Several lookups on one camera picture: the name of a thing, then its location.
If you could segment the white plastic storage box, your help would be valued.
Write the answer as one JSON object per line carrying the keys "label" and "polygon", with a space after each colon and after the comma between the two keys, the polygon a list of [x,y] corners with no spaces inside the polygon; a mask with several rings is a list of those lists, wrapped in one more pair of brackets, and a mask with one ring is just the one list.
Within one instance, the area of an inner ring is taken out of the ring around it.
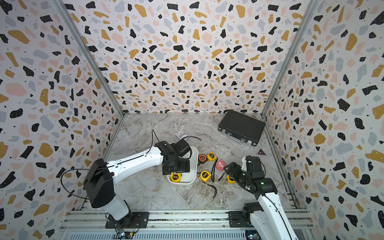
{"label": "white plastic storage box", "polygon": [[195,182],[197,178],[197,168],[198,168],[198,157],[199,151],[196,147],[191,147],[192,154],[184,155],[183,158],[190,157],[186,161],[181,162],[181,170],[180,174],[182,174],[181,181],[179,183],[173,183],[170,180],[170,175],[167,175],[167,179],[171,184],[179,185],[179,186],[188,186]]}

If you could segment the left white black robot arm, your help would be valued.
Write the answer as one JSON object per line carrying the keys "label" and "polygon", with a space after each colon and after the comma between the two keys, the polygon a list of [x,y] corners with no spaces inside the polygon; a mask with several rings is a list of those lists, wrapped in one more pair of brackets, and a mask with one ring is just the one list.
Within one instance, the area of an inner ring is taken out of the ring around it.
{"label": "left white black robot arm", "polygon": [[84,187],[92,208],[103,209],[110,220],[130,221],[132,211],[129,205],[114,190],[115,184],[129,176],[153,166],[162,166],[162,175],[187,174],[196,178],[199,151],[186,140],[170,144],[156,143],[149,149],[119,160],[105,162],[96,160],[84,180]]}

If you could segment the black orange tape measure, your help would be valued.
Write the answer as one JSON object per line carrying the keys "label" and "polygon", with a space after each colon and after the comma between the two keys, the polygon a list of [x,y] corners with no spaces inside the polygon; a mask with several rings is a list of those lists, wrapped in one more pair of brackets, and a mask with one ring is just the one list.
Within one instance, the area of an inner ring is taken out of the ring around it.
{"label": "black orange tape measure", "polygon": [[199,164],[204,164],[204,163],[206,163],[206,162],[207,162],[207,156],[204,155],[204,154],[199,155],[199,157],[198,157],[198,163],[199,163]]}

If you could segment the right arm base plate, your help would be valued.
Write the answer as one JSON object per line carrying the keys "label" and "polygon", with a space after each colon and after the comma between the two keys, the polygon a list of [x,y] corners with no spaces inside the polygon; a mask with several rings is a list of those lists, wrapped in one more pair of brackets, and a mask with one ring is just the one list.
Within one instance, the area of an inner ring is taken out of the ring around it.
{"label": "right arm base plate", "polygon": [[[251,223],[251,217],[256,217],[255,221],[260,223]],[[251,214],[244,214],[242,211],[229,211],[228,219],[231,228],[250,228],[255,226],[268,226],[267,217],[264,211],[254,211]]]}

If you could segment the yellow tape measure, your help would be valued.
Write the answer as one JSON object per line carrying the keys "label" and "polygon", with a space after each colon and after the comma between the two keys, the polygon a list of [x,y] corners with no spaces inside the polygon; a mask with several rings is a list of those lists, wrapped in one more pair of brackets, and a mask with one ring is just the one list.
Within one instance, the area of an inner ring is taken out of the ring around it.
{"label": "yellow tape measure", "polygon": [[182,174],[180,173],[171,173],[170,180],[173,183],[179,183],[181,181]]}
{"label": "yellow tape measure", "polygon": [[200,173],[200,178],[204,183],[206,183],[211,177],[212,177],[212,174],[209,171],[202,171]]}
{"label": "yellow tape measure", "polygon": [[236,183],[236,180],[235,180],[232,176],[227,176],[227,181],[228,181],[230,184],[235,184],[235,183]]}
{"label": "yellow tape measure", "polygon": [[210,162],[213,162],[213,161],[216,161],[218,159],[218,157],[213,152],[210,152],[207,154],[207,159]]}

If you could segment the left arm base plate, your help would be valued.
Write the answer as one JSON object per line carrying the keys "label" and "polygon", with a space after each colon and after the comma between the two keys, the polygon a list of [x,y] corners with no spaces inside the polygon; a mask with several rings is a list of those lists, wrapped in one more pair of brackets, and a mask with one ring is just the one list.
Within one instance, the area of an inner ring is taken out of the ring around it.
{"label": "left arm base plate", "polygon": [[106,229],[142,229],[146,228],[148,224],[150,213],[149,212],[132,212],[121,220],[115,220],[112,216],[108,215],[108,220],[105,225]]}

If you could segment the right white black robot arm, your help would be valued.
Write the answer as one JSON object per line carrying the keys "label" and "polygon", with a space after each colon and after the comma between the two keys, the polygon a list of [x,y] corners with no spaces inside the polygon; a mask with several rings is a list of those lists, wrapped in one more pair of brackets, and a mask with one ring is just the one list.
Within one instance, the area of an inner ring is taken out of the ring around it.
{"label": "right white black robot arm", "polygon": [[224,171],[230,180],[257,200],[244,204],[241,216],[230,212],[230,223],[236,227],[254,227],[262,240],[298,239],[284,211],[275,183],[266,177],[266,168],[259,157],[243,157],[242,165],[232,162],[224,167]]}

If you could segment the pink tape measure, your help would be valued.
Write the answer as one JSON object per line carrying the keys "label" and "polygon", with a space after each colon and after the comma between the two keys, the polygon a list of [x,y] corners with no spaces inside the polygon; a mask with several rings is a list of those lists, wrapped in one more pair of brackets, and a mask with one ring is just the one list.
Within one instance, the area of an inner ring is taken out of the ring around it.
{"label": "pink tape measure", "polygon": [[223,171],[225,166],[226,166],[226,163],[223,160],[218,160],[216,162],[216,169],[218,171]]}

